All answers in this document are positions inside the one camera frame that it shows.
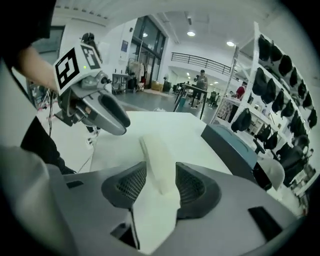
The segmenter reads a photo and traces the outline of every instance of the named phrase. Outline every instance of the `railing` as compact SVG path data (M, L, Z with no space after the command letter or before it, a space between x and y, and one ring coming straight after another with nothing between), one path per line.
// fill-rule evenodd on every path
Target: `railing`
M230 76L231 67L223 65L211 59L202 58L199 56L194 56L194 55L189 55L184 53L173 52L171 61L200 66L202 68L213 70L223 75Z

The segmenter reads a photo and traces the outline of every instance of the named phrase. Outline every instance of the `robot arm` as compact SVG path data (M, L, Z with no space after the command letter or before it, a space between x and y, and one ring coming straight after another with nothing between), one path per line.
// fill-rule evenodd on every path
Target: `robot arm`
M54 63L54 76L62 109L56 115L60 120L69 126L82 121L113 135L126 133L130 119L118 100L105 90L108 76L92 46L77 43Z

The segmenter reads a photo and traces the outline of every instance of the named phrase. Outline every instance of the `red shirt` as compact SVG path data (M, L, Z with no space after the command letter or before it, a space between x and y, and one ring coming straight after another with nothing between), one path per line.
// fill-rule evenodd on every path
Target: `red shirt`
M238 94L238 96L236 97L237 99L240 99L241 96L245 93L245 88L243 86L240 86L238 88L238 90L236 90L236 93Z

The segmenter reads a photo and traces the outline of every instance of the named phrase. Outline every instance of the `black mesh pad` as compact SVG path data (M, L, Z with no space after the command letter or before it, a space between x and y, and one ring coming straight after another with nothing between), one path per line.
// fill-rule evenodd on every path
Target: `black mesh pad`
M146 162L106 179L101 186L103 196L117 208L131 209L146 184Z
M181 204L178 220L202 218L220 201L221 190L213 179L180 162L176 163L175 184Z

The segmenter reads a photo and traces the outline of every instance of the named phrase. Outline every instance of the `ceiling light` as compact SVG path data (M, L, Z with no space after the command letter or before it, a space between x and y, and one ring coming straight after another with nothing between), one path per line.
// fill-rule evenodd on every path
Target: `ceiling light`
M189 32L187 33L187 35L188 35L189 37L194 37L194 36L196 35L196 33L195 33L195 32L192 32L192 31L189 31Z
M234 47L234 46L235 46L235 43L234 43L234 42L231 42L231 41L226 42L226 44L227 44L228 46L231 46L231 47Z

